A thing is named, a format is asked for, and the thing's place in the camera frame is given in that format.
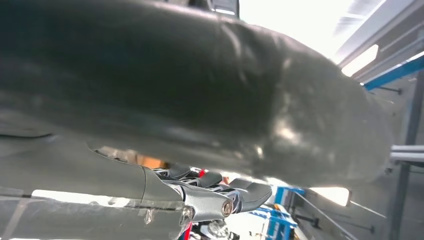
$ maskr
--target gray plastic panel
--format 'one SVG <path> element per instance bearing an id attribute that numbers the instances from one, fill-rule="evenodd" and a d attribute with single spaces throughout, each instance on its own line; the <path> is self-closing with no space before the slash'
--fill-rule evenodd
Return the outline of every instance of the gray plastic panel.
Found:
<path id="1" fill-rule="evenodd" d="M 145 172 L 98 155 L 84 142 L 59 136 L 0 136 L 0 183 L 6 188 L 141 199 Z"/>

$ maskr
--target red cable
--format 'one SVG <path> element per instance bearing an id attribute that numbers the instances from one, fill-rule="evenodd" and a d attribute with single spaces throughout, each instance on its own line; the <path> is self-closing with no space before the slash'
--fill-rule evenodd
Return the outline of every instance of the red cable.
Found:
<path id="1" fill-rule="evenodd" d="M 205 170 L 204 170 L 204 169 L 202 169 L 202 170 L 199 172 L 199 178 L 203 177 L 203 175 L 205 175 Z M 191 231 L 192 231 L 192 223 L 190 222 L 190 224 L 189 224 L 189 226 L 188 226 L 187 230 L 185 230 L 185 233 L 184 233 L 184 240 L 189 240 L 189 238 L 190 238 L 190 232 L 191 232 Z"/>

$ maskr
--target blue rack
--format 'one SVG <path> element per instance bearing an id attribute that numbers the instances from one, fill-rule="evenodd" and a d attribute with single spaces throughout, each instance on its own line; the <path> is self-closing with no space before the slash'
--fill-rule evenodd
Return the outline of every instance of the blue rack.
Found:
<path id="1" fill-rule="evenodd" d="M 277 188 L 277 192 L 275 194 L 275 204 L 283 204 L 283 195 L 286 191 L 295 192 L 301 195 L 305 193 L 303 189 L 298 187 L 280 186 Z M 269 220 L 266 232 L 267 240 L 288 240 L 290 237 L 290 231 L 298 226 L 284 208 L 276 210 L 260 207 L 250 213 Z"/>
<path id="2" fill-rule="evenodd" d="M 416 73 L 422 69 L 424 69 L 424 55 L 382 73 L 371 81 L 365 83 L 363 86 L 368 91 L 371 91 L 409 74 Z"/>

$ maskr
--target wall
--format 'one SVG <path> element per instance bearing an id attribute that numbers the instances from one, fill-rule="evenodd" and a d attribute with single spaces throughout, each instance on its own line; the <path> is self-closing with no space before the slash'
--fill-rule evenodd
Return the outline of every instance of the wall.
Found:
<path id="1" fill-rule="evenodd" d="M 397 95 L 395 92 L 377 91 L 377 96 L 387 112 L 395 144 L 404 143 L 405 114 L 409 111 L 415 82 L 414 78 L 409 78 L 394 82 L 389 86 L 402 88 L 402 95 Z M 417 144 L 424 145 L 424 104 L 417 132 Z M 383 175 L 369 184 L 353 187 L 351 189 L 352 201 L 360 206 L 350 204 L 350 206 L 341 207 L 315 194 L 308 194 L 307 199 L 359 240 L 382 240 L 387 223 L 385 216 L 390 202 L 393 200 L 398 171 L 399 168 L 395 167 L 390 175 Z M 306 205 L 303 208 L 313 212 Z M 400 235 L 401 240 L 424 239 L 424 168 L 412 167 L 411 169 Z"/>

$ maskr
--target fluorescent light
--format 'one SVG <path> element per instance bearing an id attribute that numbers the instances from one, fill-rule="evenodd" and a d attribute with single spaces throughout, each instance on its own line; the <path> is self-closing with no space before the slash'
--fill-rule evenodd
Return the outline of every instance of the fluorescent light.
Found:
<path id="1" fill-rule="evenodd" d="M 101 195 L 91 195 L 85 193 L 49 191 L 36 189 L 31 194 L 32 197 L 49 198 L 60 202 L 73 204 L 98 204 L 103 207 L 123 208 L 130 203 L 130 199 L 124 197 L 111 197 Z"/>
<path id="2" fill-rule="evenodd" d="M 366 65 L 371 63 L 374 59 L 376 59 L 378 51 L 379 51 L 379 46 L 377 44 L 374 44 L 373 46 L 368 48 L 366 51 L 361 53 L 361 55 L 353 59 L 345 67 L 343 67 L 341 69 L 342 73 L 344 73 L 348 77 L 351 77 L 357 71 L 361 70 Z"/>
<path id="3" fill-rule="evenodd" d="M 236 15 L 236 13 L 233 11 L 228 11 L 228 10 L 219 9 L 219 8 L 215 9 L 215 12 L 221 13 L 221 14 Z"/>
<path id="4" fill-rule="evenodd" d="M 344 187 L 311 187 L 310 189 L 343 207 L 348 205 L 351 198 L 351 191 Z"/>

